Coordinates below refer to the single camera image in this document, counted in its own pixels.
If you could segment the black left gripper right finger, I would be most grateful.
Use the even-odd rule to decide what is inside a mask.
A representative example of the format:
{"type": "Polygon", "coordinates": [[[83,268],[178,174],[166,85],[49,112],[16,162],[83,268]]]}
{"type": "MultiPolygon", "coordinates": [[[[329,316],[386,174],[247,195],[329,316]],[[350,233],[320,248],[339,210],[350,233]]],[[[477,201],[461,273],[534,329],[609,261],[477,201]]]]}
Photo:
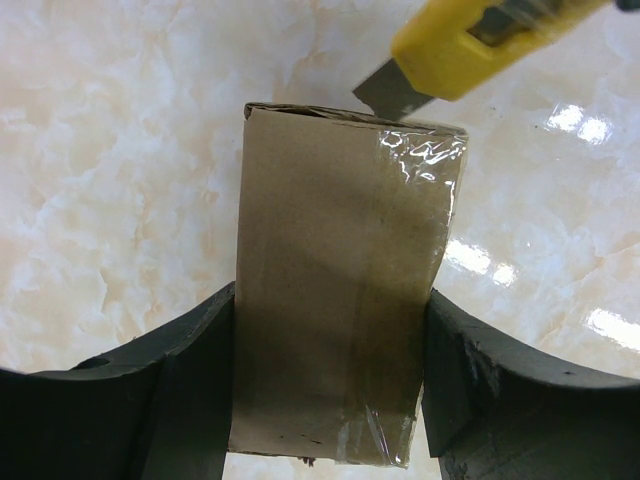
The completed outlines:
{"type": "Polygon", "coordinates": [[[444,479],[636,479],[639,382],[530,347],[433,291],[422,411],[444,479]]]}

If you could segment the yellow utility knife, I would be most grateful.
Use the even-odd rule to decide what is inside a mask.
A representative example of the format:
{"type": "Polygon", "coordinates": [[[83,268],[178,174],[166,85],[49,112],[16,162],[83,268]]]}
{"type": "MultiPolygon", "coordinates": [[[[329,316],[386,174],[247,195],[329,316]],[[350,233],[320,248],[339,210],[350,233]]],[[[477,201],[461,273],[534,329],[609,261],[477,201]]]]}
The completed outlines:
{"type": "Polygon", "coordinates": [[[575,29],[593,1],[429,1],[394,36],[389,59],[353,91],[384,119],[457,101],[575,29]]]}

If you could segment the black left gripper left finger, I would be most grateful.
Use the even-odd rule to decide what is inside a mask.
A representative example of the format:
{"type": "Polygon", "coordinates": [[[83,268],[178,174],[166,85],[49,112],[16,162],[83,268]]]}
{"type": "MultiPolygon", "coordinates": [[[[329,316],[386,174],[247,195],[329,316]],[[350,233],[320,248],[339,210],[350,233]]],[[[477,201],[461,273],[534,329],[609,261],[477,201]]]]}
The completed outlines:
{"type": "Polygon", "coordinates": [[[234,289],[67,371],[1,373],[5,479],[219,479],[234,289]]]}

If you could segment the brown cardboard express box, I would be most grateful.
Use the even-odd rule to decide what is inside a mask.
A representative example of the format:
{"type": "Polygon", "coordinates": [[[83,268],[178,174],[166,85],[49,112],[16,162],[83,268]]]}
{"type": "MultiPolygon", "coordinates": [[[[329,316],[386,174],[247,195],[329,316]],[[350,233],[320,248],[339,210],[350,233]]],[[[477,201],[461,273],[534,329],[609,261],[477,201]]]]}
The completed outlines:
{"type": "Polygon", "coordinates": [[[444,124],[246,105],[231,451],[408,464],[468,140],[444,124]]]}

